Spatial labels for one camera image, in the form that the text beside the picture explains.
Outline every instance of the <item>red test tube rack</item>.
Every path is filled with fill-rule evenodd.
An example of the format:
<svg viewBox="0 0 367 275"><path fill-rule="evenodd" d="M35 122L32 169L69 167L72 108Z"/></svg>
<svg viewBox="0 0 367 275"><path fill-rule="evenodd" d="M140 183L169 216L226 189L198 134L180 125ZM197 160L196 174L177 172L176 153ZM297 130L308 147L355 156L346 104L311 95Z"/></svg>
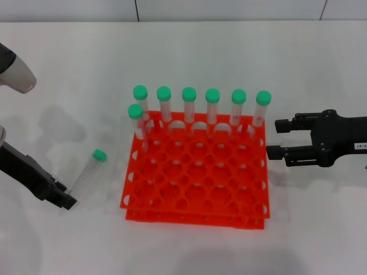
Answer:
<svg viewBox="0 0 367 275"><path fill-rule="evenodd" d="M265 123L239 126L229 115L207 124L205 113L184 122L172 112L149 111L146 136L134 136L120 207L126 219L264 229L270 217Z"/></svg>

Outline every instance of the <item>white table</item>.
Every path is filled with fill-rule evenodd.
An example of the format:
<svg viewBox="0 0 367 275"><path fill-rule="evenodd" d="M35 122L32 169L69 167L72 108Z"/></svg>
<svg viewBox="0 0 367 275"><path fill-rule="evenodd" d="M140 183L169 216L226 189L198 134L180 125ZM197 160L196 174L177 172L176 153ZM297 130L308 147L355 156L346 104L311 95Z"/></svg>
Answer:
<svg viewBox="0 0 367 275"><path fill-rule="evenodd" d="M275 119L334 108L366 116L367 22L2 23L1 43L37 76L27 95L0 87L7 141L70 186L88 155L109 156L79 207L60 210L0 174L0 273L363 274L367 156L331 168L268 162L271 219L263 231L135 223L119 208L133 128L127 107L144 84L230 94L244 113L267 89L267 143L300 145L309 133L276 134Z"/></svg>

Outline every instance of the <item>centrifuge tube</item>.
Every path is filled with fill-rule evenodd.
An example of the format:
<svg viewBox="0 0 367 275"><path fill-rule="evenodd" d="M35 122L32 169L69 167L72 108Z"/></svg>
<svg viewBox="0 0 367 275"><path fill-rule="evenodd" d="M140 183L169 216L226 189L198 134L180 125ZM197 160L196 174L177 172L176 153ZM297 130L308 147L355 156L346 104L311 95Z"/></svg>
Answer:
<svg viewBox="0 0 367 275"><path fill-rule="evenodd" d="M237 126L241 121L242 106L246 101L246 92L242 89L234 90L232 93L232 112L229 122Z"/></svg>
<svg viewBox="0 0 367 275"><path fill-rule="evenodd" d="M148 90L143 85L138 85L134 88L132 94L134 95L134 98L136 99L136 102L143 108L143 120L149 120L149 108L148 108Z"/></svg>
<svg viewBox="0 0 367 275"><path fill-rule="evenodd" d="M266 109L271 101L271 94L268 91L260 91L256 96L256 109L253 116L252 125L261 127L263 125Z"/></svg>
<svg viewBox="0 0 367 275"><path fill-rule="evenodd" d="M218 111L218 101L220 99L220 93L217 89L209 89L205 94L206 102L208 103L207 107L207 122L208 124L216 124L217 123L217 111Z"/></svg>
<svg viewBox="0 0 367 275"><path fill-rule="evenodd" d="M146 131L143 121L143 108L139 104L130 105L128 108L128 116L132 120L136 137L138 139L145 139Z"/></svg>
<svg viewBox="0 0 367 275"><path fill-rule="evenodd" d="M159 104L161 106L162 120L164 122L170 122L172 120L171 116L171 90L166 86L162 86L157 90L157 98L159 99Z"/></svg>
<svg viewBox="0 0 367 275"><path fill-rule="evenodd" d="M84 169L76 179L73 186L70 188L68 194L73 198L79 199L87 188L88 183L91 182L93 176L96 174L98 168L107 160L107 155L102 150L94 151Z"/></svg>
<svg viewBox="0 0 367 275"><path fill-rule="evenodd" d="M187 87L182 91L182 99L185 102L185 122L192 123L195 119L195 99L196 91L194 88Z"/></svg>

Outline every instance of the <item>clear plastic tube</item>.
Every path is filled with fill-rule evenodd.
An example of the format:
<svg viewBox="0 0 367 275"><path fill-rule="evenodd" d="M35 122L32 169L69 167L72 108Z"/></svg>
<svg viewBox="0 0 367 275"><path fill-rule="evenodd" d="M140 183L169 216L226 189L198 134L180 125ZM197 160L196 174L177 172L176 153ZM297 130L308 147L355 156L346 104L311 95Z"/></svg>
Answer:
<svg viewBox="0 0 367 275"><path fill-rule="evenodd" d="M255 115L252 119L252 125L254 127L261 127L263 125L266 110L267 106L256 104Z"/></svg>
<svg viewBox="0 0 367 275"><path fill-rule="evenodd" d="M107 160L107 155L102 150L96 150L89 158L84 169L76 179L73 186L70 188L68 194L76 199L79 199L92 178L97 173L102 163Z"/></svg>
<svg viewBox="0 0 367 275"><path fill-rule="evenodd" d="M149 120L149 108L148 108L148 101L147 99L143 99L143 100L136 100L136 102L143 108L143 120L147 121Z"/></svg>
<svg viewBox="0 0 367 275"><path fill-rule="evenodd" d="M195 119L195 102L185 101L185 122L192 123Z"/></svg>
<svg viewBox="0 0 367 275"><path fill-rule="evenodd" d="M161 106L162 120L164 122L170 122L172 120L170 100L160 100L159 104Z"/></svg>
<svg viewBox="0 0 367 275"><path fill-rule="evenodd" d="M208 110L207 110L207 118L208 124L216 124L217 123L217 111L218 104L208 102Z"/></svg>
<svg viewBox="0 0 367 275"><path fill-rule="evenodd" d="M231 125L237 126L240 124L242 106L243 104L232 103L231 118L229 119Z"/></svg>
<svg viewBox="0 0 367 275"><path fill-rule="evenodd" d="M134 126L134 131L138 139L145 139L147 134L145 131L144 121L140 119L131 119Z"/></svg>

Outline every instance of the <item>green cap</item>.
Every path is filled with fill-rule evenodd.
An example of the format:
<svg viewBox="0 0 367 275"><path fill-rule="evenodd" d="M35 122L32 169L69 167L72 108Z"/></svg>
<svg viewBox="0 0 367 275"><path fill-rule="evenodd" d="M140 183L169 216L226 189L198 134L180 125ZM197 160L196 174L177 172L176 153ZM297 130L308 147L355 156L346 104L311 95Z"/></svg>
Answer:
<svg viewBox="0 0 367 275"><path fill-rule="evenodd" d="M157 90L157 98L160 101L168 101L171 99L171 90L167 86L159 87Z"/></svg>
<svg viewBox="0 0 367 275"><path fill-rule="evenodd" d="M132 94L136 100L144 100L148 97L148 90L143 85L138 85L134 88Z"/></svg>
<svg viewBox="0 0 367 275"><path fill-rule="evenodd" d="M232 93L232 102L236 104L244 104L246 101L246 92L242 89L236 89Z"/></svg>
<svg viewBox="0 0 367 275"><path fill-rule="evenodd" d="M130 105L127 112L131 119L141 119L143 117L143 108L139 104Z"/></svg>
<svg viewBox="0 0 367 275"><path fill-rule="evenodd" d="M271 93L268 91L260 91L257 93L256 96L256 103L261 106L267 106L270 104L271 101Z"/></svg>
<svg viewBox="0 0 367 275"><path fill-rule="evenodd" d="M220 98L220 93L217 89L211 88L206 91L205 99L209 103L218 103Z"/></svg>
<svg viewBox="0 0 367 275"><path fill-rule="evenodd" d="M182 99L186 102L193 102L196 99L196 91L192 87L187 87L182 90Z"/></svg>
<svg viewBox="0 0 367 275"><path fill-rule="evenodd" d="M97 149L96 151L94 151L94 153L93 153L92 156L93 156L93 158L95 158L99 162L105 162L107 160L106 153L103 152L102 150L99 150L99 149Z"/></svg>

